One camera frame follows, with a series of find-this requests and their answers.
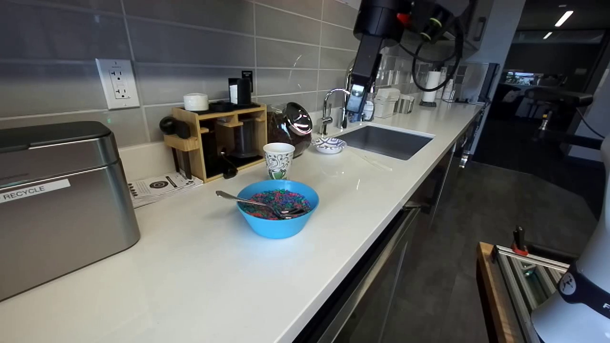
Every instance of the gray tile backsplash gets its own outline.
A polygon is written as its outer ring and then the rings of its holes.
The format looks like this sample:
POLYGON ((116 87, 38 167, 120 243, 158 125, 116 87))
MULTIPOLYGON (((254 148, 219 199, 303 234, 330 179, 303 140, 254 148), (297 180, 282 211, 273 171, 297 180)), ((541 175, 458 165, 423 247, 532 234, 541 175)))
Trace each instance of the gray tile backsplash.
POLYGON ((343 83, 355 17, 347 0, 2 0, 0 127, 97 119, 122 146, 160 140, 185 93, 225 98, 242 68, 255 100, 315 112, 343 83), (132 58, 141 106, 107 108, 95 57, 132 58))

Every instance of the gray floor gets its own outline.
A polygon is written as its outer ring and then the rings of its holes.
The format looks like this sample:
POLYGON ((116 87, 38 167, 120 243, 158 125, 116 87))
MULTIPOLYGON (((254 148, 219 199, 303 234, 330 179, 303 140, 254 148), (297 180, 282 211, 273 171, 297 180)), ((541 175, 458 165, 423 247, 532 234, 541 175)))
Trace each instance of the gray floor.
MULTIPOLYGON (((427 222, 429 217, 421 217, 410 239, 383 340, 488 340, 477 287, 477 243, 509 245, 520 224, 532 243, 578 255, 597 220, 570 190, 532 173, 471 161, 444 194, 435 222, 427 222)), ((376 285, 339 340, 379 340, 379 308, 389 287, 389 278, 376 285)))

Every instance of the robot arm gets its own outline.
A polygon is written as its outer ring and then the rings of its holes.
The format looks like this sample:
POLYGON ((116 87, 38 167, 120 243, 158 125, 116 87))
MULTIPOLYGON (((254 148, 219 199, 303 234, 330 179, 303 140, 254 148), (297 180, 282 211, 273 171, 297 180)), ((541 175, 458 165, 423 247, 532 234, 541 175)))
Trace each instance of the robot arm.
POLYGON ((362 0, 355 24, 360 45, 349 76, 347 116, 362 114, 383 45, 400 41, 404 30, 417 32, 423 41, 435 41, 467 5, 469 0, 362 0))

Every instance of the wooden cubby organizer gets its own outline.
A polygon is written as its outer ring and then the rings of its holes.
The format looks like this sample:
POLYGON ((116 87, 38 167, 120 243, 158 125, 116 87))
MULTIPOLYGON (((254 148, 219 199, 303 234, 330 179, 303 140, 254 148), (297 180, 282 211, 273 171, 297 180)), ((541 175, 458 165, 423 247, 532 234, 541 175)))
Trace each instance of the wooden cubby organizer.
POLYGON ((191 112, 179 106, 172 116, 189 123, 191 137, 164 135, 164 142, 189 158, 191 173, 202 180, 223 177, 227 159, 236 169, 263 159, 267 142, 267 106, 263 104, 231 112, 191 112))

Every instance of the kitchen counter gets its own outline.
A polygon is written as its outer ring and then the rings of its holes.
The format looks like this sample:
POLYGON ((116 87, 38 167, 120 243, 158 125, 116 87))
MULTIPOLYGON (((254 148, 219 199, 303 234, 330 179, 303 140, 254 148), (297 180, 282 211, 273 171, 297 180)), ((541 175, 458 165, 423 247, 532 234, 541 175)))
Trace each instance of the kitchen counter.
POLYGON ((265 179, 263 165, 139 207, 133 247, 0 302, 0 340, 292 340, 477 108, 442 102, 376 119, 433 135, 410 159, 305 150, 290 177, 316 188, 320 205, 288 239, 255 236, 214 194, 265 179))

